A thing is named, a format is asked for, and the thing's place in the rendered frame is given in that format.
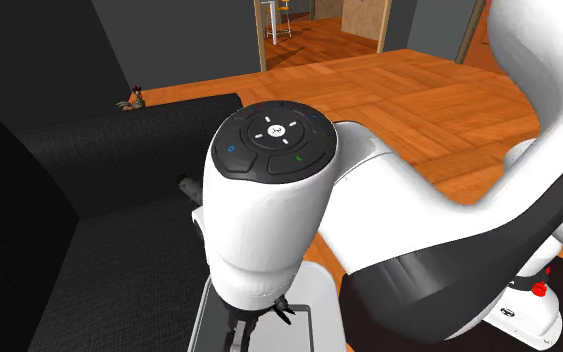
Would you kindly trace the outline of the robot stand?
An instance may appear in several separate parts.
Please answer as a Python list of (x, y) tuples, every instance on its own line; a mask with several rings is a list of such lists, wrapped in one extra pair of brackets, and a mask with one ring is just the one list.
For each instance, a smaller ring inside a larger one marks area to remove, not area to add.
[[(563, 258), (551, 263), (549, 287), (557, 294), (563, 319)], [(557, 343), (537, 351), (486, 322), (469, 332), (440, 344), (426, 345), (400, 337), (373, 323), (347, 278), (341, 282), (339, 304), (346, 342), (354, 352), (563, 352), (563, 328)]]

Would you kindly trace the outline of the dark grey small object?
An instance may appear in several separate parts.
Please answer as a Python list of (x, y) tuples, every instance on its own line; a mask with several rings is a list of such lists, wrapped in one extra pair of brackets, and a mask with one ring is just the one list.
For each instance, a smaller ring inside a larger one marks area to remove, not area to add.
[(202, 183), (189, 177), (183, 177), (178, 182), (179, 189), (193, 202), (201, 206), (203, 203)]

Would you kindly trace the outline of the black fabric sofa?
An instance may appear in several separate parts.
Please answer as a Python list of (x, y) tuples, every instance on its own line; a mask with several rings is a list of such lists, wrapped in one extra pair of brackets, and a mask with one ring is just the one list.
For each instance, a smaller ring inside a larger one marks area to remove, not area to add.
[(209, 269), (179, 184), (241, 107), (0, 122), (0, 352), (187, 352)]

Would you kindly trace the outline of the rooster figure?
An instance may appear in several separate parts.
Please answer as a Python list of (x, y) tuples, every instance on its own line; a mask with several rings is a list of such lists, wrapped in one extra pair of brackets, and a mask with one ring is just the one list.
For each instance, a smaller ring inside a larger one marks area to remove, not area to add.
[(141, 94), (142, 88), (139, 86), (134, 86), (131, 88), (131, 90), (132, 93), (134, 94), (134, 100), (132, 102), (120, 101), (115, 104), (116, 108), (119, 108), (122, 111), (127, 111), (127, 110), (136, 110), (136, 109), (144, 108), (146, 106), (146, 102)]

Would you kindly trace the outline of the white stool orange seat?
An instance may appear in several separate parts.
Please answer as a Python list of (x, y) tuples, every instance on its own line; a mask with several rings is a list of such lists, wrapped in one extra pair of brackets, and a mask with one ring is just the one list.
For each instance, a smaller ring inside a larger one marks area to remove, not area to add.
[(272, 37), (273, 44), (278, 43), (278, 37), (287, 34), (292, 37), (292, 29), (289, 18), (290, 0), (266, 0), (262, 4), (268, 10), (268, 26), (265, 29), (265, 36)]

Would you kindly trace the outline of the wooden door frame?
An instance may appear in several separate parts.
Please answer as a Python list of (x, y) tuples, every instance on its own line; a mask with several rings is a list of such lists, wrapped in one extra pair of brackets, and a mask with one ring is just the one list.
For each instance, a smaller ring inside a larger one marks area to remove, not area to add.
[(265, 36), (266, 0), (253, 0), (261, 70), (281, 69), (384, 51), (393, 0), (290, 0), (292, 37)]

